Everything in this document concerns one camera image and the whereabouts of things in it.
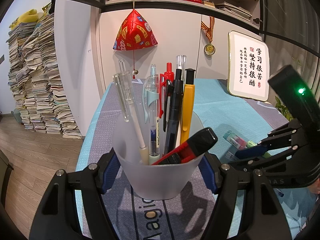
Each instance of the red pen clip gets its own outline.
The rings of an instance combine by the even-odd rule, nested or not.
[[[164,105],[164,95],[166,94],[166,91],[163,90],[167,87],[167,81],[170,80],[173,82],[174,80],[174,73],[172,72],[172,63],[167,63],[167,71],[164,74],[160,74],[160,109],[159,109],[159,118],[162,117],[164,111],[163,111],[163,105]]]

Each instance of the green led indicator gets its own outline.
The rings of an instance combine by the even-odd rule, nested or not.
[[[298,92],[299,92],[300,94],[303,94],[304,91],[306,91],[306,88],[300,88],[300,89],[298,90]]]

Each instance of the medal ribbon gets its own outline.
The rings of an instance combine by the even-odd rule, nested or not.
[[[209,42],[212,42],[213,39],[213,27],[214,27],[214,18],[210,16],[210,27],[204,24],[203,21],[201,21],[201,29],[205,31],[205,35],[208,37]]]

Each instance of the green highlighter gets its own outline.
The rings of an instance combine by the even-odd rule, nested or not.
[[[253,146],[257,146],[257,144],[253,141],[248,141],[246,146],[247,146],[247,148],[251,148]],[[266,152],[264,155],[262,155],[262,157],[269,158],[269,157],[271,157],[271,154]]]

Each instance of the metal screw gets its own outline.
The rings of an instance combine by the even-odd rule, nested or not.
[[[58,171],[56,172],[56,175],[60,177],[60,176],[63,175],[63,173],[64,173],[64,170],[58,170]]]
[[[89,170],[95,170],[97,167],[98,167],[98,165],[96,163],[91,163],[88,166]]]
[[[223,164],[221,164],[221,168],[224,169],[225,171],[227,171],[227,170],[230,169],[230,165],[226,164],[226,163],[223,163]]]
[[[255,170],[254,173],[257,174],[258,176],[263,175],[263,172],[261,170]]]

